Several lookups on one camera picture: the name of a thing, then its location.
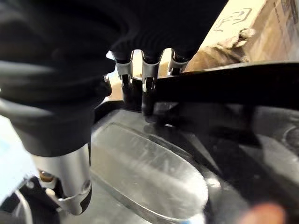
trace metal clip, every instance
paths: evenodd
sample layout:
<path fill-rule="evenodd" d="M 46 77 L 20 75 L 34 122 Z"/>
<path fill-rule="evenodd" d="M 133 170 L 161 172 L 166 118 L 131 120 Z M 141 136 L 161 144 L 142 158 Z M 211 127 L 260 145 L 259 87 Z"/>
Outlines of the metal clip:
<path fill-rule="evenodd" d="M 89 182 L 88 186 L 82 191 L 82 193 L 67 198 L 58 198 L 55 191 L 50 188 L 46 189 L 46 194 L 63 210 L 68 211 L 73 215 L 80 215 L 83 211 L 80 204 L 87 197 L 91 189 L 91 185 L 91 182 Z"/>

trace wire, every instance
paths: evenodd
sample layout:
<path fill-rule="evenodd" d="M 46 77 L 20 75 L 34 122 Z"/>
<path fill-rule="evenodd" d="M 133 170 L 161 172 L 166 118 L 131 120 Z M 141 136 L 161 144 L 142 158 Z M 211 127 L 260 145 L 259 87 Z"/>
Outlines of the wire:
<path fill-rule="evenodd" d="M 24 196 L 22 195 L 22 193 L 19 190 L 16 190 L 14 193 L 17 195 L 21 204 L 23 205 L 24 213 L 25 213 L 25 223 L 33 224 L 31 208 L 30 208 L 27 200 L 24 198 Z"/>

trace cardboard box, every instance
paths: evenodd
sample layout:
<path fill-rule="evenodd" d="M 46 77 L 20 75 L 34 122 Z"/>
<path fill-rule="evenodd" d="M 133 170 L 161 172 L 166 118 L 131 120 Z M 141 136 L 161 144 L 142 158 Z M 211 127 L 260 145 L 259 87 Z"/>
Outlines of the cardboard box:
<path fill-rule="evenodd" d="M 185 71 L 298 58 L 295 0 L 229 0 Z"/>

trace printed symbol on box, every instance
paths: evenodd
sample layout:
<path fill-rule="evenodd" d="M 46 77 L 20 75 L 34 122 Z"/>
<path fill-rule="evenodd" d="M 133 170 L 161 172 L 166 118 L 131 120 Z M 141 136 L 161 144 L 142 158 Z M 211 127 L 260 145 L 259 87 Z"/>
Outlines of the printed symbol on box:
<path fill-rule="evenodd" d="M 230 22 L 231 25 L 234 25 L 239 22 L 243 22 L 247 19 L 251 11 L 252 8 L 243 8 L 241 11 L 234 12 L 230 16 L 220 19 L 218 23 L 213 27 L 213 30 L 223 32 L 222 27 L 225 23 Z"/>

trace machine part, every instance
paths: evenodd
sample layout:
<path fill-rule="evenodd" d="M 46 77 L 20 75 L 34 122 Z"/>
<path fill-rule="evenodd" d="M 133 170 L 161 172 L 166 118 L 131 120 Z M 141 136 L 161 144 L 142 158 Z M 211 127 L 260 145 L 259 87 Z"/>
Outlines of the machine part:
<path fill-rule="evenodd" d="M 129 63 L 121 64 L 116 62 L 116 68 L 118 75 L 121 79 L 122 87 L 129 87 L 132 84 L 133 78 L 133 63 L 132 60 Z M 128 76 L 128 81 L 124 82 L 123 76 Z"/>
<path fill-rule="evenodd" d="M 39 177 L 42 182 L 46 182 L 46 183 L 52 182 L 54 179 L 53 175 L 48 174 L 45 171 L 39 171 Z"/>
<path fill-rule="evenodd" d="M 156 83 L 156 102 L 232 103 L 299 109 L 294 97 L 299 94 L 298 71 L 299 62 L 285 61 L 234 64 L 163 77 Z M 133 78 L 136 101 L 142 97 L 142 85 L 140 78 Z"/>
<path fill-rule="evenodd" d="M 62 209 L 74 215 L 81 214 L 86 208 L 82 208 L 80 204 L 91 193 L 88 145 L 85 144 L 80 149 L 62 156 L 41 157 L 32 155 L 32 158 L 37 168 L 42 170 L 40 184 L 48 189 L 46 193 Z M 60 190 L 55 192 L 56 188 L 59 187 L 57 186 L 58 183 L 61 184 L 60 190 L 62 192 Z"/>
<path fill-rule="evenodd" d="M 92 172 L 137 215 L 154 224 L 204 223 L 207 184 L 185 159 L 118 124 L 95 129 L 92 147 Z"/>
<path fill-rule="evenodd" d="M 132 77 L 133 77 L 133 53 L 134 51 L 131 52 L 131 54 L 128 56 L 127 54 L 121 54 L 119 55 L 118 53 L 113 53 L 113 57 L 115 60 L 115 66 L 119 75 L 119 78 L 122 81 L 122 85 L 130 85 L 132 83 Z M 123 80 L 121 78 L 122 75 L 128 75 L 129 77 L 129 83 L 124 84 Z"/>
<path fill-rule="evenodd" d="M 27 181 L 26 182 L 26 187 L 29 189 L 33 189 L 34 188 L 34 183 L 32 181 Z"/>
<path fill-rule="evenodd" d="M 55 191 L 47 188 L 46 194 L 54 201 L 56 202 L 60 208 L 62 208 L 65 211 L 68 211 L 69 213 L 73 215 L 80 215 L 84 210 L 82 206 L 82 202 L 88 197 L 89 192 L 91 192 L 91 182 L 89 182 L 88 188 L 85 189 L 81 194 L 77 194 L 71 197 L 67 198 L 60 198 L 55 194 Z"/>
<path fill-rule="evenodd" d="M 150 117 L 154 111 L 156 82 L 158 80 L 159 65 L 162 53 L 151 57 L 142 52 L 142 105 L 141 110 L 146 117 Z"/>
<path fill-rule="evenodd" d="M 31 208 L 30 208 L 27 200 L 24 198 L 23 194 L 20 191 L 16 190 L 14 193 L 17 195 L 17 197 L 19 198 L 19 200 L 23 206 L 24 213 L 25 213 L 25 223 L 33 224 Z"/>
<path fill-rule="evenodd" d="M 171 59 L 168 63 L 168 75 L 179 75 L 181 72 L 183 72 L 189 63 L 190 59 L 185 58 L 179 58 L 175 56 L 174 49 L 171 50 Z"/>

